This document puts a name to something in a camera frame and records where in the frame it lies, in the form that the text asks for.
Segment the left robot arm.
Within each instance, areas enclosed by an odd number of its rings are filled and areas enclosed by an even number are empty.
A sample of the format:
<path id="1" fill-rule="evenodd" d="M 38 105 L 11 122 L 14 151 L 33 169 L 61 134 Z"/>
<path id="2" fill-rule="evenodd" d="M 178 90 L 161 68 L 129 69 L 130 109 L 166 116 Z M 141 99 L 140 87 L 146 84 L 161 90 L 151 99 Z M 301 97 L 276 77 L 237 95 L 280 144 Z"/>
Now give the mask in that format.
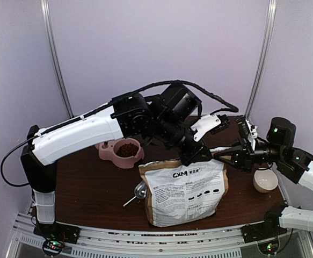
<path id="1" fill-rule="evenodd" d="M 55 222 L 57 162 L 87 147 L 140 135 L 155 138 L 178 152 L 183 165 L 212 158 L 202 138 L 185 124 L 201 100 L 184 83 L 169 83 L 161 93 L 144 97 L 130 92 L 50 128 L 32 126 L 20 160 L 34 192 L 37 221 L 51 239 L 62 233 Z"/>

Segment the metal scoop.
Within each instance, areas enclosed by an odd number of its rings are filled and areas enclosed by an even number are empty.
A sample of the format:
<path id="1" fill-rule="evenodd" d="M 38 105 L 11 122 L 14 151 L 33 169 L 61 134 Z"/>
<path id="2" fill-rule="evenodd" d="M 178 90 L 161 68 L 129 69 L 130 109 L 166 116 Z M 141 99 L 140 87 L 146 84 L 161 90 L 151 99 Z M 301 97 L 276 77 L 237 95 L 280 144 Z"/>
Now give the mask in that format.
<path id="1" fill-rule="evenodd" d="M 148 190 L 148 187 L 145 181 L 141 181 L 134 189 L 134 196 L 129 201 L 124 203 L 123 207 L 126 207 L 135 199 L 144 199 L 146 197 L 147 190 Z"/>

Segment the pet food bag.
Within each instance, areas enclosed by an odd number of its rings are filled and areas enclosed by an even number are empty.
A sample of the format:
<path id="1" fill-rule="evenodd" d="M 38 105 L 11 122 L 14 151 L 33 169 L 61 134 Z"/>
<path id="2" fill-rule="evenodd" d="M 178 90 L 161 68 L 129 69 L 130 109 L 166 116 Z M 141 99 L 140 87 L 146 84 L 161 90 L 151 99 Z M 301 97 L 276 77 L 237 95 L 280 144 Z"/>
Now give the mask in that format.
<path id="1" fill-rule="evenodd" d="M 217 160 L 185 166 L 178 159 L 139 165 L 150 224 L 170 227 L 212 216 L 228 192 L 227 166 Z"/>

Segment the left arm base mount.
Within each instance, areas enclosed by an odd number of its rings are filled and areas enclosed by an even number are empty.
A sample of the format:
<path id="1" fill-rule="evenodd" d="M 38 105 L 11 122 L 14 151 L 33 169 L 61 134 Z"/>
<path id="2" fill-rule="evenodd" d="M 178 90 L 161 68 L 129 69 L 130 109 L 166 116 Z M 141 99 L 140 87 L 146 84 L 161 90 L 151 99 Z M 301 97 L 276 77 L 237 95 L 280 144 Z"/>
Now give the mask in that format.
<path id="1" fill-rule="evenodd" d="M 60 223 L 33 223 L 33 233 L 43 238 L 42 251 L 49 257 L 60 255 L 67 244 L 78 243 L 80 228 Z"/>

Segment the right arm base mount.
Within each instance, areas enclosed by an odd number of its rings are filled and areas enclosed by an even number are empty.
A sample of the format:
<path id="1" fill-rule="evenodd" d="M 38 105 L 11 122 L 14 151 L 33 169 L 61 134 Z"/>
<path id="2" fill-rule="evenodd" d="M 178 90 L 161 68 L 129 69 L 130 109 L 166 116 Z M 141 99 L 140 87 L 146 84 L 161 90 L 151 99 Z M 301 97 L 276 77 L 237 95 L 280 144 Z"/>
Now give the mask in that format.
<path id="1" fill-rule="evenodd" d="M 241 233 L 244 242 L 250 243 L 272 239 L 269 242 L 258 244 L 258 249 L 264 255 L 277 255 L 281 251 L 279 236 L 288 232 L 286 228 L 280 226 L 279 222 L 286 207 L 287 205 L 275 204 L 265 213 L 262 222 L 242 226 Z"/>

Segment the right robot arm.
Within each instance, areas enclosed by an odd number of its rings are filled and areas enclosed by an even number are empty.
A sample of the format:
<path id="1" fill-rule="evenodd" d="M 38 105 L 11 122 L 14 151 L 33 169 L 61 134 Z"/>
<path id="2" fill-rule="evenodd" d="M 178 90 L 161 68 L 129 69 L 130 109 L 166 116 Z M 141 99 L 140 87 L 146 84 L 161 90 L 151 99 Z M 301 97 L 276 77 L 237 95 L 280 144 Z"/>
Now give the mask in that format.
<path id="1" fill-rule="evenodd" d="M 293 146 L 296 126 L 288 119 L 274 117 L 267 133 L 267 141 L 252 145 L 244 117 L 236 119 L 238 142 L 214 153 L 213 158 L 241 171 L 251 171 L 255 164 L 275 164 L 277 171 L 295 184 L 313 191 L 313 155 Z M 313 232 L 313 211 L 286 205 L 275 205 L 260 224 L 264 237 L 275 235 L 280 228 Z"/>

